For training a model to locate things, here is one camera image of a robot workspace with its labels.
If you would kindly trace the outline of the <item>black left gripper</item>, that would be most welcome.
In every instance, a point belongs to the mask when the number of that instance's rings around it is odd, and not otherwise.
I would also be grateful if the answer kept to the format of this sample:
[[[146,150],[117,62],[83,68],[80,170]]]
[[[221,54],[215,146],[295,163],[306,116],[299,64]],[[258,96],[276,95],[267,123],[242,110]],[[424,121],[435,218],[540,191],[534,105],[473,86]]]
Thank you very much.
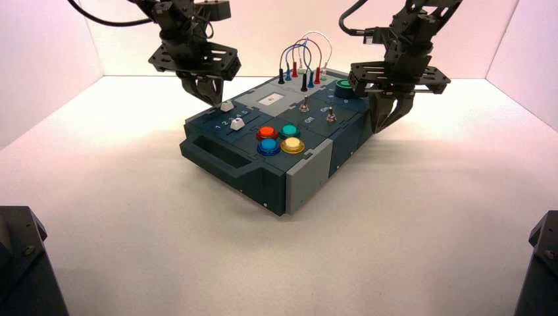
[[[183,77],[182,87],[206,104],[221,104],[224,87],[222,80],[231,81],[241,68],[238,51],[200,36],[177,31],[162,31],[160,37],[162,43],[148,62],[159,72],[209,77]]]

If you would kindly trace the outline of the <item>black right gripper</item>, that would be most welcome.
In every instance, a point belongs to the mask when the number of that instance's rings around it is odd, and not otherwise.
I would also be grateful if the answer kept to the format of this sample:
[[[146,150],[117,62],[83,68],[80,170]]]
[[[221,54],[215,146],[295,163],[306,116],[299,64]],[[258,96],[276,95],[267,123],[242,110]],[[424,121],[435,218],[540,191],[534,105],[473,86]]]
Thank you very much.
[[[432,44],[404,44],[388,41],[383,61],[353,63],[348,81],[358,96],[368,92],[416,92],[426,86],[426,93],[441,94],[451,80],[430,66]],[[413,107],[414,95],[393,97],[370,95],[370,119],[373,133],[392,125]]]

